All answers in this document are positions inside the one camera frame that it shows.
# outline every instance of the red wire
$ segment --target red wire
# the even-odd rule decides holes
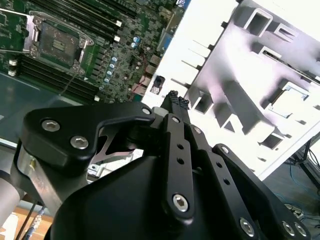
[[[135,94],[135,90],[137,90],[137,88],[141,87],[142,84],[146,81],[147,60],[146,60],[146,58],[145,58],[145,55],[142,55],[142,57],[143,57],[143,64],[144,64],[144,73],[143,73],[144,79],[142,80],[142,82],[140,82],[140,83],[138,84],[138,86],[136,86],[136,87],[132,90],[132,95],[131,95],[131,97],[130,97],[130,101],[132,100],[132,98],[133,98],[133,96],[134,96],[134,94]]]

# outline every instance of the wire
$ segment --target wire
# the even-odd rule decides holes
[[[313,220],[319,220],[320,221],[320,215],[304,215],[306,219],[313,219]]]
[[[73,75],[73,77],[70,79],[70,81],[67,83],[67,85],[65,85],[64,89],[59,93],[59,96],[62,96],[67,91],[68,87],[75,80],[78,73],[79,73],[79,70]]]
[[[315,199],[319,199],[319,196],[315,195],[313,192],[311,192],[309,189],[307,189],[304,185],[302,185],[301,183],[297,182],[296,179],[294,178],[294,173],[293,173],[293,168],[292,166],[290,166],[290,176],[291,176],[291,179],[293,180],[293,182],[302,187],[307,193],[309,193],[311,196],[313,196]]]
[[[296,208],[298,208],[298,209],[301,209],[301,211],[305,213],[305,211],[303,210],[303,208],[302,208],[299,204],[294,203],[294,202],[289,202],[288,200],[285,199],[285,197],[283,197],[283,196],[282,196],[281,194],[279,194],[279,193],[274,192],[273,194],[276,195],[276,196],[278,196],[279,198],[281,198],[281,199],[283,200],[283,202],[282,202],[283,204],[292,205],[292,206],[294,206],[294,207],[296,207]]]
[[[294,159],[288,158],[287,160],[285,160],[284,164],[295,166],[297,164],[297,161],[295,161]]]
[[[319,221],[320,222],[320,218],[312,218],[312,217],[302,216],[300,221],[303,222],[304,220],[313,220],[313,221]]]
[[[29,240],[34,233],[35,230],[39,227],[42,216],[45,213],[45,206],[41,208],[41,210],[37,213],[37,215],[33,218],[32,222],[30,223],[29,229],[25,232],[22,240]]]
[[[19,238],[21,237],[21,235],[22,235],[22,233],[23,233],[23,231],[24,231],[24,229],[25,229],[25,227],[26,227],[26,225],[28,223],[28,220],[29,220],[31,214],[33,213],[37,203],[38,203],[38,201],[35,201],[33,203],[32,207],[30,208],[30,211],[29,211],[28,215],[26,216],[26,218],[25,218],[25,220],[24,220],[24,222],[23,222],[23,224],[22,224],[22,226],[21,226],[21,228],[20,228],[15,240],[19,240]]]
[[[319,164],[317,156],[314,154],[314,152],[311,149],[309,149],[309,153],[310,153],[310,157],[313,160],[313,162],[316,163],[318,165],[318,167],[320,168],[320,164]]]
[[[313,236],[312,239],[317,240],[319,236],[320,236],[320,233],[318,235]]]
[[[312,138],[310,138],[310,140],[307,141],[305,144],[305,150],[303,153],[303,159],[302,159],[301,163],[304,163],[307,160],[308,152],[310,151],[311,140],[312,140]]]
[[[134,96],[134,94],[135,94],[135,90],[137,90],[137,88],[141,87],[142,84],[146,81],[146,78],[147,78],[147,76],[146,76],[146,73],[147,73],[147,60],[146,60],[146,56],[145,56],[144,54],[142,54],[142,58],[143,58],[143,67],[144,67],[144,72],[143,72],[144,78],[143,78],[142,82],[140,82],[140,83],[132,90],[132,95],[131,95],[131,97],[130,97],[130,101],[132,101],[132,99],[133,99],[133,96]]]

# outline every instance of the blue capacitor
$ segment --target blue capacitor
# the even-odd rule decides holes
[[[137,46],[138,46],[138,45],[137,45],[135,42],[131,43],[131,47],[132,47],[133,49],[135,49]]]
[[[140,37],[135,36],[135,37],[133,38],[133,41],[134,41],[136,44],[138,44],[138,43],[140,43],[141,39],[140,39]]]

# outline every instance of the motherboard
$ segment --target motherboard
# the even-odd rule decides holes
[[[177,0],[0,0],[0,8],[0,71],[82,104],[140,101],[185,11]]]

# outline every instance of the black memory slot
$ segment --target black memory slot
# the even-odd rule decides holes
[[[113,29],[103,26],[101,22],[97,21],[94,18],[94,16],[86,15],[84,12],[81,12],[79,9],[73,8],[72,5],[70,5],[68,2],[64,0],[60,0],[60,1],[51,0],[51,2],[53,3],[54,6],[59,7],[60,10],[67,11],[66,14],[68,14],[69,18],[77,17],[79,20],[89,25],[91,28],[95,28],[96,30],[102,33],[108,34],[110,38],[113,38],[113,36],[116,33]]]
[[[116,25],[117,24],[117,21],[120,21],[122,22],[121,19],[119,18],[116,18],[114,15],[112,15],[111,13],[105,11],[105,10],[102,10],[100,8],[97,8],[95,5],[93,5],[92,3],[89,3],[89,2],[84,2],[83,0],[73,0],[73,2],[75,2],[76,4],[79,4],[80,6],[82,6],[83,8],[85,9],[88,9],[100,16],[103,16],[103,17],[106,17],[108,22]]]
[[[52,74],[52,75],[55,75],[57,78],[62,78],[62,79],[66,79],[68,82],[69,80],[72,78],[70,75],[64,73],[64,72],[61,72],[53,67],[50,67],[46,64],[43,64],[37,60],[34,60],[33,58],[29,58],[29,57],[26,57],[26,56],[22,56],[21,58],[21,62],[22,63],[26,63],[26,64],[30,64],[30,65],[33,65],[33,66],[36,66],[36,67],[39,67],[41,69],[43,69],[44,71],[46,71],[48,74]],[[98,91],[98,88],[87,83],[87,82],[84,82],[78,78],[75,78],[73,81],[72,81],[73,84],[80,84],[82,85],[83,87],[85,87],[85,91],[91,91],[93,92],[94,94],[97,93]]]
[[[45,2],[43,2],[42,0],[29,0],[29,1],[38,5],[39,7],[43,8],[43,9],[46,9],[49,12],[52,12],[56,15],[61,16],[62,18],[66,19],[67,21],[74,23],[83,29],[86,29],[88,32],[92,32],[92,33],[94,33],[98,36],[101,36],[101,37],[103,37],[107,40],[110,40],[110,41],[112,41],[114,39],[114,36],[112,36],[111,34],[108,34],[108,33],[104,32],[102,29],[94,27],[91,24],[89,24],[88,22],[86,22],[86,19],[79,21],[79,19],[77,19],[75,16],[72,16],[68,12],[65,12],[65,8],[63,8],[63,7],[61,8],[59,6],[55,6],[54,4],[52,4],[49,1],[45,1]]]
[[[44,75],[40,72],[34,72],[31,69],[28,68],[24,68],[21,71],[22,75],[24,77],[30,78],[33,81],[37,81],[40,84],[46,85],[48,87],[50,87],[51,89],[55,90],[56,92],[62,92],[63,89],[66,87],[65,84],[61,83],[61,82],[56,82],[52,79],[50,79],[47,75]],[[68,86],[67,90],[65,91],[65,93],[67,95],[70,95],[76,99],[79,99],[81,101],[85,101],[87,103],[92,102],[92,100],[94,99],[94,96],[89,95],[89,94],[84,94],[81,91],[78,91],[77,89]]]
[[[115,25],[105,17],[97,14],[96,12],[88,10],[83,6],[75,4],[75,2],[70,2],[69,0],[53,1],[55,2],[55,4],[61,4],[65,7],[68,6],[69,11],[72,11],[75,16],[78,14],[78,16],[88,18],[91,23],[95,23],[97,27],[103,28],[104,31],[109,32],[110,34],[116,34],[117,30],[119,29],[117,25]]]
[[[63,87],[65,87],[69,83],[70,79],[72,79],[72,76],[70,77],[70,79],[67,79],[64,77],[59,77],[55,74],[50,74],[50,72],[48,72],[46,69],[43,69],[39,66],[32,65],[28,62],[21,63],[21,66],[22,66],[22,68],[21,68],[22,72],[25,72],[26,70],[31,70],[30,73],[34,73],[35,75],[38,73],[43,76],[46,76],[48,79],[51,79],[52,83],[57,83]],[[85,95],[94,94],[94,91],[86,88],[85,86],[82,86],[79,83],[80,81],[81,80],[79,80],[79,79],[74,79],[74,81],[72,81],[72,83],[70,84],[70,88],[77,89],[79,92],[82,92]]]
[[[130,8],[114,1],[114,0],[101,0],[105,4],[109,5],[110,7],[113,7],[114,9],[118,10],[120,13],[123,13],[129,17],[136,18],[137,13]]]
[[[22,76],[30,77],[33,81],[46,85],[57,92],[62,91],[73,78],[66,73],[28,57],[21,58],[19,71]],[[66,94],[86,103],[91,103],[98,90],[97,87],[75,78],[68,86]]]

